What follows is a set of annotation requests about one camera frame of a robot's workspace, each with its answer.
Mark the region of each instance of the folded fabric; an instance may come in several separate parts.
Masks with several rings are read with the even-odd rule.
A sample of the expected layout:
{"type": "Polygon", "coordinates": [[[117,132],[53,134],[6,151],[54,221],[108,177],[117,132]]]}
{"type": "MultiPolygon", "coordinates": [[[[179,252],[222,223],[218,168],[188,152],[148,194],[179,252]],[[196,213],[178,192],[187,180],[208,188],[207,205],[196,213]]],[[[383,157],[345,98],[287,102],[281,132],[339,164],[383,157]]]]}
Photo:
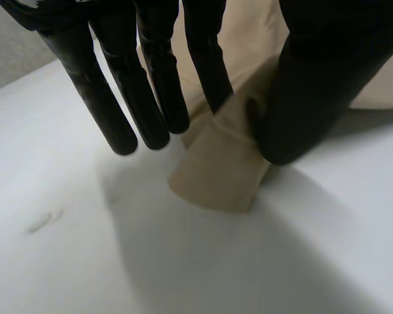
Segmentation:
{"type": "MultiPolygon", "coordinates": [[[[178,196],[209,209],[248,211],[269,163],[256,147],[246,122],[245,105],[248,98],[257,102],[265,98],[276,56],[287,36],[279,0],[227,1],[219,43],[236,95],[213,116],[189,56],[180,10],[172,47],[191,127],[182,137],[188,153],[168,180],[178,196]]],[[[386,77],[393,72],[392,60],[352,107],[393,109],[393,86],[386,84],[386,77]]]]}
{"type": "Polygon", "coordinates": [[[193,128],[202,126],[196,138],[185,136],[190,145],[186,157],[169,178],[170,188],[180,197],[201,207],[242,213],[249,209],[268,163],[261,155],[248,124],[245,104],[249,99],[264,103],[278,64],[271,58],[208,119],[196,118],[193,128]]]}

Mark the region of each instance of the black object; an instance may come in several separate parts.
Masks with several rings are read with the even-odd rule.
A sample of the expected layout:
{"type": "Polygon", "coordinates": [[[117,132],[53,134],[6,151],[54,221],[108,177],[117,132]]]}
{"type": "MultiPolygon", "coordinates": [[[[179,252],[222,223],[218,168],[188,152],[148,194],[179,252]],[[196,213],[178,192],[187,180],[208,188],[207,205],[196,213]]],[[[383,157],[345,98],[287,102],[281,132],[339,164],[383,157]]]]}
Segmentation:
{"type": "Polygon", "coordinates": [[[25,28],[38,31],[113,151],[128,155],[138,140],[99,68],[90,23],[145,144],[154,150],[168,144],[168,128],[136,52],[136,10],[131,0],[42,0],[33,7],[16,0],[0,4],[25,28]]]}
{"type": "MultiPolygon", "coordinates": [[[[217,42],[225,0],[183,2],[189,51],[216,112],[233,93],[217,42]]],[[[178,0],[0,0],[0,5],[26,29],[39,32],[116,153],[131,154],[138,141],[96,61],[88,24],[145,144],[160,149],[168,144],[169,131],[182,133],[189,127],[170,43],[178,0]],[[143,55],[164,116],[136,53],[136,11],[143,55]]]]}
{"type": "MultiPolygon", "coordinates": [[[[187,44],[206,99],[215,113],[233,94],[218,45],[226,0],[183,0],[187,44]]],[[[160,106],[171,129],[181,130],[185,120],[176,58],[170,39],[179,12],[178,0],[136,0],[143,55],[152,76],[160,106]]]]}
{"type": "Polygon", "coordinates": [[[393,0],[280,0],[290,35],[257,131],[264,157],[319,143],[393,55],[393,0]]]}

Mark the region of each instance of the fabric fold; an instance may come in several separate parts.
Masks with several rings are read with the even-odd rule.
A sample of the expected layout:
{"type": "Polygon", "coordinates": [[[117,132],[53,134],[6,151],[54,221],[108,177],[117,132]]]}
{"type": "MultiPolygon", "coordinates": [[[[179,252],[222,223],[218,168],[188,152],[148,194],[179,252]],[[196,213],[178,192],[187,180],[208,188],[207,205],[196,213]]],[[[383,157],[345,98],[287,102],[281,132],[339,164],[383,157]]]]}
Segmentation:
{"type": "Polygon", "coordinates": [[[168,180],[181,198],[207,209],[244,213],[250,208],[268,163],[246,118],[249,99],[265,103],[278,57],[266,61],[215,115],[201,113],[187,134],[189,150],[168,180]]]}

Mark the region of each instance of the white surface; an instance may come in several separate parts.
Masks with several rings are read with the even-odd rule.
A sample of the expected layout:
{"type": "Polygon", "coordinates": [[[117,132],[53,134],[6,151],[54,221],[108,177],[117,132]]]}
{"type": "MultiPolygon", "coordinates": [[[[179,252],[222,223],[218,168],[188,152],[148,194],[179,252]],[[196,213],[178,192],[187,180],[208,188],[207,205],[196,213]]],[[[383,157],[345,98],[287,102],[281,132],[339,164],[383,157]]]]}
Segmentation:
{"type": "Polygon", "coordinates": [[[178,138],[115,156],[59,63],[1,89],[0,314],[393,313],[393,113],[339,130],[234,216],[169,191],[178,138]]]}

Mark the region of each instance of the black glove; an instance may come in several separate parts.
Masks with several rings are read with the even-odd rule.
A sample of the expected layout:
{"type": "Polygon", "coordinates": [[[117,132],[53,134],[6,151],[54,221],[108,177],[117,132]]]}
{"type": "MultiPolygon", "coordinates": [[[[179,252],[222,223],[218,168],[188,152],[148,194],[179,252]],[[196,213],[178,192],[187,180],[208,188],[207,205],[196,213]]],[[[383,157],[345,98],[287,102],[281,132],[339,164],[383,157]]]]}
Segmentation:
{"type": "MultiPolygon", "coordinates": [[[[216,111],[232,92],[217,34],[225,0],[187,0],[187,38],[204,92],[216,111]]],[[[103,76],[93,51],[92,26],[132,117],[151,149],[182,133],[189,116],[170,38],[178,0],[137,0],[140,39],[161,115],[136,53],[133,0],[0,0],[22,26],[36,30],[61,61],[111,148],[128,155],[138,141],[103,76]]]]}

